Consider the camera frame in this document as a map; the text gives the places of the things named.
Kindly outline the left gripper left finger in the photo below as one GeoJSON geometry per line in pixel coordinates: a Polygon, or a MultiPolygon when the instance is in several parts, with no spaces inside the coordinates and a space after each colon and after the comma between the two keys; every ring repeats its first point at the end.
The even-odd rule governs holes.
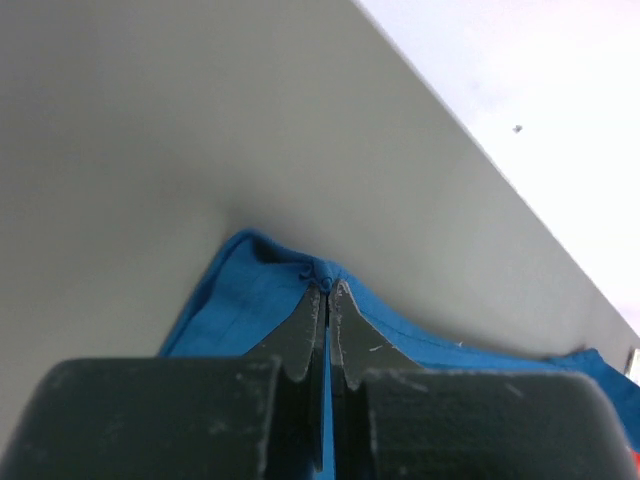
{"type": "Polygon", "coordinates": [[[323,463],[325,298],[235,357],[73,359],[37,385],[12,479],[310,479],[323,463]]]}

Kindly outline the folded orange t shirt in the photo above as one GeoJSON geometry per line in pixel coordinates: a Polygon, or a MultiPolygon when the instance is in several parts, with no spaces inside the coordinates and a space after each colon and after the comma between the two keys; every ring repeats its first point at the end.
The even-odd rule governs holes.
{"type": "Polygon", "coordinates": [[[640,478],[640,454],[637,451],[633,450],[633,449],[631,449],[630,452],[631,452],[631,456],[633,458],[633,462],[634,462],[634,465],[635,465],[637,478],[640,478]]]}

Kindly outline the blue t shirt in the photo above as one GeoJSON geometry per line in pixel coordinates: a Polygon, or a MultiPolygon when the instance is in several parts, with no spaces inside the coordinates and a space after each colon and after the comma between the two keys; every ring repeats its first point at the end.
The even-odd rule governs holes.
{"type": "Polygon", "coordinates": [[[161,353],[165,357],[233,356],[249,351],[295,309],[310,286],[348,283],[356,305],[400,351],[436,369],[580,372],[594,379],[618,412],[639,455],[639,388],[594,350],[535,361],[464,347],[411,324],[343,267],[244,230],[218,251],[187,300],[161,353]]]}

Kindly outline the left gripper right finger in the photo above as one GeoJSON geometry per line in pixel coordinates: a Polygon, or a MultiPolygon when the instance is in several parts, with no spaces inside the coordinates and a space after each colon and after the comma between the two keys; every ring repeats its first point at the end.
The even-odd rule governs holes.
{"type": "Polygon", "coordinates": [[[428,369],[359,312],[328,300],[339,479],[627,479],[616,412],[578,373],[428,369]]]}

